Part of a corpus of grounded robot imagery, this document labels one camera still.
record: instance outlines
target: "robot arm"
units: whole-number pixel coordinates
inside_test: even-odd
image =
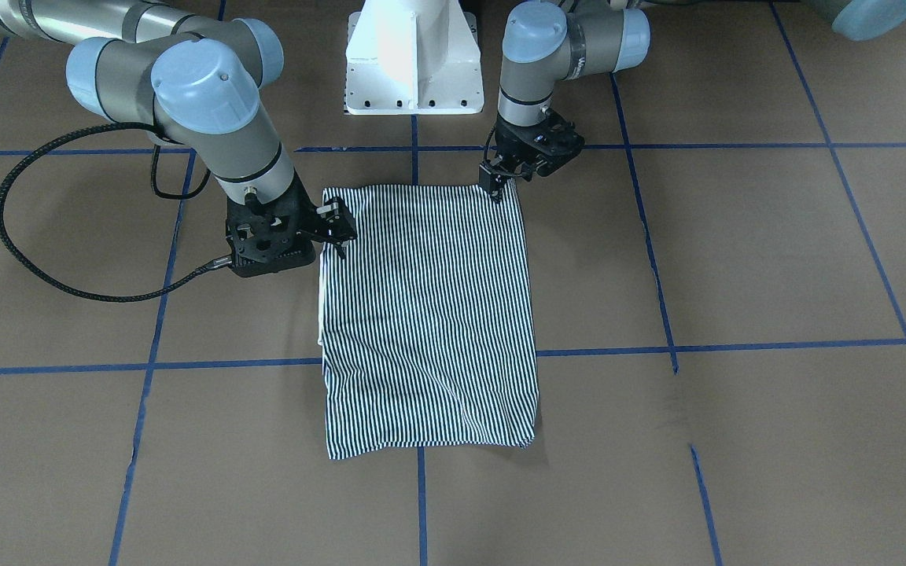
[[[582,151],[575,126],[551,110],[558,80],[635,67],[647,53],[650,29],[640,10],[614,10],[605,0],[575,0],[565,8],[529,1],[506,22],[493,129],[499,149],[492,160],[485,155],[479,176],[495,201],[508,179],[550,175]]]
[[[190,146],[226,191],[230,268],[242,277],[314,261],[312,241],[355,237],[343,201],[314,207],[261,103],[284,57],[258,20],[220,22],[142,0],[0,0],[0,36],[75,44],[72,96],[111,122]]]

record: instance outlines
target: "light blue joint cap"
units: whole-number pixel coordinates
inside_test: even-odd
[[[100,93],[97,92],[97,61],[100,53],[110,42],[116,40],[112,37],[89,37],[76,43],[68,54],[65,64],[65,82],[68,82],[68,92],[82,106],[99,116],[107,117],[104,106],[100,104]]]
[[[506,22],[503,55],[514,62],[540,61],[554,53],[569,30],[565,12],[549,2],[524,2]]]
[[[906,20],[906,0],[853,0],[834,18],[834,31],[855,42],[879,37]]]
[[[648,54],[650,40],[651,32],[645,12],[625,8],[621,50],[617,53],[617,67],[614,68],[614,72],[622,68],[638,67]]]
[[[251,33],[258,42],[258,50],[261,51],[261,83],[258,87],[263,89],[277,80],[282,75],[282,69],[285,68],[285,53],[282,51],[282,43],[274,34],[274,30],[261,20],[237,18],[233,21],[242,22],[247,28],[251,28]]]
[[[163,51],[152,67],[152,90],[170,118],[202,134],[236,132],[261,107],[258,86],[236,51],[214,39]]]

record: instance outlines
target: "brown floor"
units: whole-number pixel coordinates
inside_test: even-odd
[[[226,18],[282,37],[263,101],[316,197],[475,182],[514,3],[481,14],[485,111],[417,122],[342,115],[359,1],[230,0]],[[906,23],[852,43],[773,6],[647,8],[652,50],[618,100],[606,75],[558,86],[591,146],[521,187],[528,450],[328,461],[314,267],[105,305],[0,245],[0,565],[906,565]],[[101,122],[66,53],[0,43],[0,182]],[[42,159],[10,200],[17,243],[111,293],[226,253],[222,193],[155,200],[148,147]],[[167,189],[188,158],[164,158]]]

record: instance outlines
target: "black and white striped fabric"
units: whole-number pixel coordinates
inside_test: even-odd
[[[514,186],[324,189],[359,237],[324,247],[327,451],[533,441],[538,404],[524,227]]]

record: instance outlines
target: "folded fabric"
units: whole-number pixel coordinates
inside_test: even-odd
[[[538,405],[524,227],[514,186],[324,189],[359,236],[324,247],[327,451],[533,441]]]

